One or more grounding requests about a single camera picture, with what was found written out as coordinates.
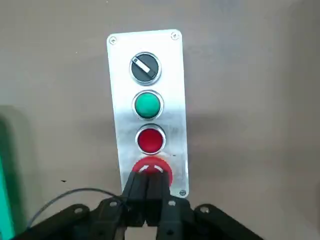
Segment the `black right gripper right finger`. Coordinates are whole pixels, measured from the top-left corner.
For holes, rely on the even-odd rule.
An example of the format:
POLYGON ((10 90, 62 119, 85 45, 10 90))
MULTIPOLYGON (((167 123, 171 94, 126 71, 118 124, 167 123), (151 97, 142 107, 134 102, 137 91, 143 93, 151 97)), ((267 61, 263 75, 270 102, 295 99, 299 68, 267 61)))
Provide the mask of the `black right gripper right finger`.
POLYGON ((157 240, 262 239, 212 204, 192 209, 187 199, 171 195, 166 172, 153 173, 148 178, 147 225, 157 227, 157 240))

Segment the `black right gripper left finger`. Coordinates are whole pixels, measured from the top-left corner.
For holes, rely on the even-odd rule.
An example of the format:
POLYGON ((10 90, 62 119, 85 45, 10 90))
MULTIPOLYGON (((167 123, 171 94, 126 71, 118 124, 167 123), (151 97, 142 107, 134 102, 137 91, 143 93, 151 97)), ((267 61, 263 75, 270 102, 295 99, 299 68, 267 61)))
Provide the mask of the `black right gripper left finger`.
POLYGON ((16 236, 18 240, 115 240, 124 239, 128 226, 144 224, 143 205, 148 185, 147 175, 131 172, 121 195, 98 188, 69 190, 43 206, 42 213, 57 200, 76 192, 99 192, 108 195, 95 209, 84 204, 73 204, 51 217, 30 223, 16 236))

